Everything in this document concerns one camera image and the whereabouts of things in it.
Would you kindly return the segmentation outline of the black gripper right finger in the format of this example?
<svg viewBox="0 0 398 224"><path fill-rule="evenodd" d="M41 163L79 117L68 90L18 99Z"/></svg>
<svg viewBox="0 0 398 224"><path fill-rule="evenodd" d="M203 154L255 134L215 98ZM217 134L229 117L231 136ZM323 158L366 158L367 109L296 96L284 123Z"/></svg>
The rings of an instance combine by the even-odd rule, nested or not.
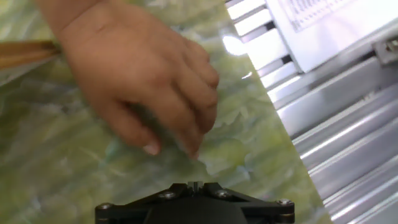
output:
<svg viewBox="0 0 398 224"><path fill-rule="evenodd" d="M195 182L195 195L233 204L247 223L295 223L295 204L289 199L266 202L222 187L219 183Z"/></svg>

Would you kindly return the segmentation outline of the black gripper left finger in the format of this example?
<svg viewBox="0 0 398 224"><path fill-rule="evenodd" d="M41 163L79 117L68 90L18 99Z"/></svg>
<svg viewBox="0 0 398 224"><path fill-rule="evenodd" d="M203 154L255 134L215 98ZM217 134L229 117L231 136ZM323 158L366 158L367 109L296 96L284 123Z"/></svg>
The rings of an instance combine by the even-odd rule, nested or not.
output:
<svg viewBox="0 0 398 224"><path fill-rule="evenodd" d="M193 196L195 183L176 183L169 188L125 205L102 203L95 207L95 224L122 223L128 219L145 219L156 205Z"/></svg>

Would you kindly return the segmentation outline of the person left hand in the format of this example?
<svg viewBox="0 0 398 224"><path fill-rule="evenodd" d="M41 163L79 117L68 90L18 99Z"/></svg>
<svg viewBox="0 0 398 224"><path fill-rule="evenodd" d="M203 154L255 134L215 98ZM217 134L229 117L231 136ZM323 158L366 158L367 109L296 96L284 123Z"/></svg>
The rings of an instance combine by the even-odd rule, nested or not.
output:
<svg viewBox="0 0 398 224"><path fill-rule="evenodd" d="M129 109L140 104L195 157L215 122L210 57L145 10L120 1L58 1L58 37L87 100L126 143L149 154L159 138Z"/></svg>

